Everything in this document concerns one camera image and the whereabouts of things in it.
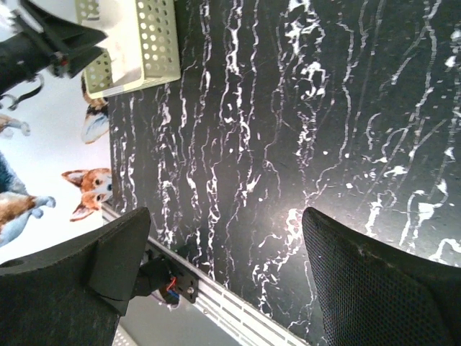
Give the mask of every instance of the cable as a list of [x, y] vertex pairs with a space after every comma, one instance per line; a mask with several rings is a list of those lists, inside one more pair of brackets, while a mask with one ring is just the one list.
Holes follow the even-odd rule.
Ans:
[[166, 286], [166, 290], [167, 290], [167, 291], [168, 291], [168, 290], [171, 290], [171, 288], [172, 288], [173, 286], [175, 286], [175, 285], [176, 285], [176, 277], [174, 277], [173, 280], [170, 282], [170, 284], [169, 284], [168, 286]]
[[168, 290], [168, 293], [170, 293], [173, 297], [179, 300], [179, 294], [176, 292], [173, 292], [172, 290]]

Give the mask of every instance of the white wall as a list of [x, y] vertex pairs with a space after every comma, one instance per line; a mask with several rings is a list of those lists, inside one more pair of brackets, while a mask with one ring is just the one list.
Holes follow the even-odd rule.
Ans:
[[[36, 4], [60, 17], [74, 20], [73, 0], [35, 0]], [[8, 0], [10, 8], [14, 1]], [[0, 32], [0, 40], [7, 37]], [[86, 145], [80, 132], [87, 104], [81, 96], [80, 78], [57, 79], [48, 73], [45, 87], [36, 97], [21, 103], [14, 112], [6, 106], [0, 112], [26, 121], [31, 135], [24, 137], [14, 129], [12, 139], [0, 138], [0, 150], [25, 183], [31, 195], [50, 195], [56, 199], [54, 209], [42, 207], [40, 220], [30, 217], [24, 232], [12, 243], [0, 248], [0, 263], [15, 257], [46, 249], [102, 225], [101, 215], [95, 213], [75, 223], [69, 218], [80, 202], [80, 191], [61, 177], [72, 169], [110, 168], [109, 136]], [[36, 84], [21, 84], [9, 93], [19, 96]]]

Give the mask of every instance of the black marble table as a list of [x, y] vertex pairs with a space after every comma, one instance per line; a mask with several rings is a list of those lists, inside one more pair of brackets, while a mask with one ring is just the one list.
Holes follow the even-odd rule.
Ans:
[[459, 0], [189, 0], [182, 78], [110, 100], [119, 212], [313, 345], [311, 205], [461, 265]]

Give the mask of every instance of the corgi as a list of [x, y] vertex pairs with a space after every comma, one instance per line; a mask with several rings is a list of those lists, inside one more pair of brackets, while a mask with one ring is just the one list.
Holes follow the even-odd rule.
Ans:
[[56, 206], [53, 197], [35, 197], [27, 193], [24, 183], [0, 152], [0, 247], [15, 240], [24, 231], [29, 217], [41, 218], [40, 207]]
[[62, 176], [81, 191], [80, 204], [72, 213], [71, 222], [101, 210], [101, 203], [112, 197], [112, 172], [108, 168], [78, 169], [62, 173]]
[[0, 134], [4, 138], [13, 137], [12, 128], [19, 128], [24, 136], [30, 136], [30, 126], [24, 121], [19, 121], [5, 114], [0, 114]]
[[81, 75], [81, 92], [88, 103], [84, 126], [81, 130], [81, 140], [91, 144], [109, 132], [109, 107], [107, 99], [92, 99], [86, 92], [85, 77]]

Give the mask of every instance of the red wire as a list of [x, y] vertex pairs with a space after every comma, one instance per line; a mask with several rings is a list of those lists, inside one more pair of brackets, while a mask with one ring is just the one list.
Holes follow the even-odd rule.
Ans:
[[166, 287], [166, 292], [171, 290], [171, 288], [176, 284], [176, 278], [173, 278], [173, 280], [170, 282], [170, 284]]

